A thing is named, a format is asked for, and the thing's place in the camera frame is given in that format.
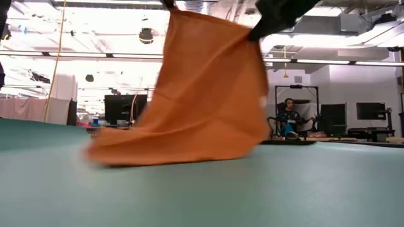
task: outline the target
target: ductwork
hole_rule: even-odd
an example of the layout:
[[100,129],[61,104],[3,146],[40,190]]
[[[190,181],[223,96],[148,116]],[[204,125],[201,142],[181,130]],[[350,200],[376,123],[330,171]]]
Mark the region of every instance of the ductwork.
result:
[[[391,13],[397,20],[375,25],[383,14]],[[397,5],[374,11],[368,15],[340,14],[339,16],[303,16],[292,32],[270,35],[264,40],[267,47],[274,45],[294,45],[304,47],[334,47],[359,49],[386,46],[388,40],[403,34],[404,10]],[[394,46],[403,46],[396,42]]]
[[188,11],[194,11],[196,13],[202,13],[207,7],[207,4],[202,1],[186,1],[185,9]]

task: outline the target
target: cable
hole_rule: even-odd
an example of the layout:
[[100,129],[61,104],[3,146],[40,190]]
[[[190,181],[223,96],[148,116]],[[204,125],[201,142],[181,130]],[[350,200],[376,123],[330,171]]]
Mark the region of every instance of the cable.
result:
[[317,98],[317,96],[309,89],[309,88],[306,88],[314,97],[316,97]]
[[359,16],[360,16],[366,23],[370,23],[370,24],[373,23],[373,22],[367,21],[367,20],[365,19],[365,17],[364,17],[362,14],[359,14]]
[[46,118],[48,116],[50,98],[51,98],[51,95],[52,95],[53,85],[55,83],[55,77],[56,77],[56,71],[57,71],[57,63],[59,62],[59,56],[60,56],[61,49],[62,49],[62,35],[63,35],[63,24],[64,24],[64,12],[65,12],[65,9],[66,9],[66,0],[63,1],[61,33],[60,33],[60,36],[59,36],[59,48],[57,50],[55,68],[53,70],[53,76],[52,76],[52,83],[50,84],[50,92],[49,92],[48,98],[46,99],[46,102],[45,102],[44,122],[46,122]]
[[134,95],[134,98],[132,100],[132,107],[131,107],[131,117],[129,119],[129,122],[132,123],[133,121],[133,105],[136,103],[136,98],[138,97],[138,93],[136,92],[136,94]]
[[230,14],[232,13],[232,7],[230,7],[230,9],[227,11],[226,14],[226,19],[225,20],[229,20],[230,19]]

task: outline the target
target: white wall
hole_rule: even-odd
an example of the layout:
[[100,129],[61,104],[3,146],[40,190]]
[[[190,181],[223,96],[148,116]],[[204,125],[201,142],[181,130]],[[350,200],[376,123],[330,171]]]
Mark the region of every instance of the white wall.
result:
[[[393,56],[385,61],[394,61]],[[311,84],[319,86],[320,104],[347,103],[348,127],[386,127],[387,120],[357,120],[357,102],[384,102],[393,109],[396,136],[401,135],[399,91],[394,67],[326,66],[311,74]]]
[[[275,103],[275,86],[276,85],[292,85],[295,83],[295,76],[302,76],[303,83],[301,85],[310,86],[310,74],[306,74],[304,70],[288,70],[287,74],[289,75],[288,78],[284,78],[285,75],[284,70],[279,70],[277,72],[268,71],[268,80],[270,83],[270,103]],[[296,99],[312,99],[314,98],[310,92],[307,90],[296,90],[287,88],[280,94],[278,94],[278,101],[284,101],[286,98],[296,98]]]

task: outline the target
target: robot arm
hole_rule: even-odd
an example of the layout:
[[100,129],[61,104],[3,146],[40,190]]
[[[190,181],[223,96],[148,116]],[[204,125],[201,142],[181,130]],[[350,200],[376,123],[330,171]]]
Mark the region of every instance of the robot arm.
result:
[[256,6],[262,17],[248,36],[255,41],[267,35],[293,27],[320,0],[258,0]]

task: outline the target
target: metal frame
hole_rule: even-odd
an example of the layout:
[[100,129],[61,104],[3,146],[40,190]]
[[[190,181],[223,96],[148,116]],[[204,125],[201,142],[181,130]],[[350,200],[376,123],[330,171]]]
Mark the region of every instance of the metal frame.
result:
[[404,112],[404,104],[403,104],[403,95],[404,95],[404,92],[401,92],[400,93],[400,105],[401,105],[401,112],[403,113]]
[[[278,88],[290,88],[290,89],[314,88],[316,90],[317,116],[320,116],[318,86],[303,86],[303,85],[299,85],[299,84],[298,85],[276,85],[275,86],[275,115],[278,115]],[[275,127],[275,134],[278,134],[278,127]]]
[[[55,59],[57,52],[41,51],[20,51],[20,50],[0,50],[0,55],[33,57],[39,59]],[[89,61],[121,61],[123,59],[139,62],[162,62],[162,54],[125,54],[125,53],[99,53],[99,52],[60,52],[59,59],[89,60]],[[375,67],[404,67],[404,62],[385,61],[346,61],[346,60],[324,60],[324,59],[288,59],[288,58],[263,58],[264,63],[287,63],[287,64],[319,64],[336,66],[375,66]]]

